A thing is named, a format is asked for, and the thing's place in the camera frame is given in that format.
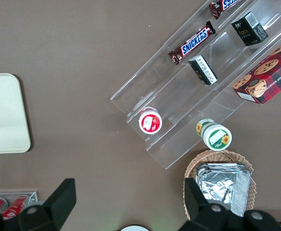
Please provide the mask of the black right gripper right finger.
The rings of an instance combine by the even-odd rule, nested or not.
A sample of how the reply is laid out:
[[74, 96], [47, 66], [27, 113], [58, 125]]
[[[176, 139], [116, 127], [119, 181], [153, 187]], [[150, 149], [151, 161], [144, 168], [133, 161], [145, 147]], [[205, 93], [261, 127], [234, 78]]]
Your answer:
[[186, 178], [185, 204], [190, 216], [180, 228], [181, 231], [228, 231], [229, 213], [226, 208], [216, 203], [209, 203], [196, 181]]

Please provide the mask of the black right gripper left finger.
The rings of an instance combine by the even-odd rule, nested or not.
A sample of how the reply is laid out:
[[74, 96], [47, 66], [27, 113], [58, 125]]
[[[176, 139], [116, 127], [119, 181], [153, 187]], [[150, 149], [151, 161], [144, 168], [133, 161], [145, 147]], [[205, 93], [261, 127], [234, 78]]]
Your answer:
[[41, 205], [31, 205], [18, 216], [21, 231], [59, 231], [76, 204], [75, 179], [65, 179]]

